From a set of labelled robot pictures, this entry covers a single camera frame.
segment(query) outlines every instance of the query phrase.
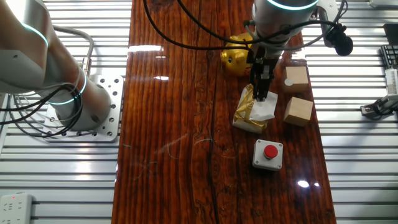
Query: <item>gold foil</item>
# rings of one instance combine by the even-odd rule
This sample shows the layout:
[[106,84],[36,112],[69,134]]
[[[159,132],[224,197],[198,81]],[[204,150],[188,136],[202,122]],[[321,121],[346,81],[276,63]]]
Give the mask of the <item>gold foil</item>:
[[262,130],[265,130],[267,128],[268,121],[250,120],[250,114],[253,109],[253,105],[256,102],[253,99],[254,87],[251,84],[248,84],[244,88],[246,89],[246,93],[244,94],[242,101],[239,102],[238,108],[236,109],[234,115],[234,121],[236,122],[237,120],[243,120],[248,124],[255,125],[257,127],[260,127]]

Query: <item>wooden cube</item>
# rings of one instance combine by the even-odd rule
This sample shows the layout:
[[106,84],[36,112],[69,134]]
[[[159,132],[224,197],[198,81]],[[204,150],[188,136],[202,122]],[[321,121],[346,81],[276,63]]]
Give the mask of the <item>wooden cube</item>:
[[304,127],[311,119],[313,102],[292,97],[286,107],[284,121]]
[[283,90],[285,93],[302,93],[308,88],[308,74],[306,67],[286,67],[283,76]]

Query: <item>white button box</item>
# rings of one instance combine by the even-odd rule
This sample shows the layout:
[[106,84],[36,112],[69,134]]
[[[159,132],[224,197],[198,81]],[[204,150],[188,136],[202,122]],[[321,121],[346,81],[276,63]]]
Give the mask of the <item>white button box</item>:
[[253,166],[278,171],[282,168],[284,146],[278,142],[257,140],[254,145]]

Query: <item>wood grain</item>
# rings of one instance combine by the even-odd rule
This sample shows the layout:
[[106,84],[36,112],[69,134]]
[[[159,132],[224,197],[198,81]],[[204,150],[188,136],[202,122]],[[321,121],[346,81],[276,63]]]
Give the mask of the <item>wood grain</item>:
[[[251,1],[184,4],[225,37],[243,33],[242,21],[251,18]],[[149,7],[173,40],[224,45],[175,1],[156,0]],[[300,43],[300,35],[290,41]],[[310,88],[293,95],[280,86],[282,69],[305,65],[303,60],[284,55],[271,86],[279,94],[275,119],[257,135],[231,125],[249,80],[223,74],[220,51],[166,43],[150,26],[142,1],[133,1],[129,45],[162,50],[129,53],[112,224],[336,223],[315,109],[304,128],[282,122],[292,96],[313,101]],[[284,144],[280,172],[252,167],[257,139]],[[299,186],[301,180],[310,186]]]

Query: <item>emergency stop button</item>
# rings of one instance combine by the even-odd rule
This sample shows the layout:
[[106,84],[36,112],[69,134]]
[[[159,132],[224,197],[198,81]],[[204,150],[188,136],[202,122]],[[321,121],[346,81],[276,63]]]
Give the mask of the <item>emergency stop button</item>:
[[264,149],[264,156],[267,159],[273,159],[276,156],[278,156],[278,149],[275,146],[273,146],[273,145],[268,145]]

